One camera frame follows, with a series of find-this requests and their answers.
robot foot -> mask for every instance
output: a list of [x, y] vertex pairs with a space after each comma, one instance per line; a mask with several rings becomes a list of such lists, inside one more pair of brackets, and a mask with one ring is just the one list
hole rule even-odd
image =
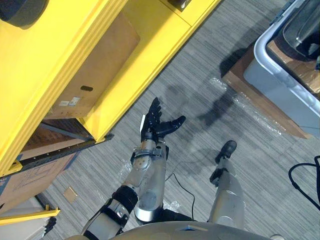
[[219, 152], [218, 156], [214, 159], [216, 164], [220, 163], [221, 158], [230, 158], [231, 154], [236, 150], [237, 143], [233, 140], [227, 141], [223, 147], [221, 148], [221, 151]]

clear plastic bag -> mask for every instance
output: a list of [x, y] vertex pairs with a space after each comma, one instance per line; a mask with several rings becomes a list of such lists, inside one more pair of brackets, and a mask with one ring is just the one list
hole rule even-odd
[[178, 203], [176, 200], [171, 203], [167, 203], [165, 200], [163, 200], [163, 209], [168, 209], [178, 213], [178, 208], [180, 208], [180, 206], [180, 203]]

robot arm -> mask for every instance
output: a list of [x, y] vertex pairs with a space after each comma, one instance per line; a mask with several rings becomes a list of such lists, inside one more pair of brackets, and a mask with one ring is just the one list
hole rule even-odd
[[84, 226], [82, 236], [73, 236], [68, 240], [108, 240], [122, 232], [155, 172], [154, 156], [163, 156], [168, 152], [166, 148], [159, 148], [158, 143], [163, 143], [163, 137], [177, 130], [186, 119], [181, 116], [173, 121], [160, 122], [160, 110], [160, 102], [155, 98], [144, 119], [141, 145], [134, 149], [131, 157], [131, 172], [112, 198]]

black cable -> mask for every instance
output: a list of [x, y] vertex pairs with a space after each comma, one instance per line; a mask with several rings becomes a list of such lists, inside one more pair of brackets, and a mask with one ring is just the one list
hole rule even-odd
[[293, 167], [290, 168], [288, 175], [289, 175], [289, 179], [290, 179], [292, 185], [294, 186], [294, 188], [297, 189], [304, 197], [306, 197], [320, 211], [320, 205], [317, 204], [316, 201], [313, 200], [303, 190], [301, 190], [299, 185], [292, 178], [292, 171], [297, 167], [300, 167], [300, 166], [316, 167], [316, 193], [317, 193], [318, 201], [320, 203], [320, 164], [319, 164], [318, 159], [320, 159], [320, 155], [314, 157], [315, 164], [313, 164], [313, 163], [299, 163], [299, 164], [294, 165]]
[[167, 181], [169, 178], [171, 178], [172, 175], [174, 176], [174, 178], [175, 178], [176, 182], [179, 184], [179, 186], [180, 186], [183, 190], [185, 190], [188, 194], [192, 195], [192, 197], [193, 197], [192, 207], [191, 207], [191, 215], [192, 215], [192, 221], [194, 221], [194, 220], [195, 220], [195, 219], [194, 219], [194, 205], [195, 205], [196, 197], [195, 197], [195, 195], [194, 195], [193, 193], [189, 192], [187, 189], [185, 189], [185, 188], [181, 185], [181, 183], [179, 182], [179, 180], [178, 180], [178, 178], [177, 178], [177, 176], [175, 175], [174, 172], [171, 173], [170, 176], [168, 176], [168, 177], [166, 178], [166, 181]]

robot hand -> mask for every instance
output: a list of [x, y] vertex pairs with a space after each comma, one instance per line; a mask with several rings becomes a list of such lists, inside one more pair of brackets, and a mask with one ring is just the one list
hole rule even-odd
[[158, 98], [156, 97], [149, 108], [149, 112], [146, 114], [143, 127], [141, 130], [141, 142], [146, 139], [154, 140], [158, 142], [158, 138], [164, 138], [166, 135], [176, 131], [186, 120], [185, 116], [180, 116], [173, 121], [160, 122], [162, 115], [161, 106]]

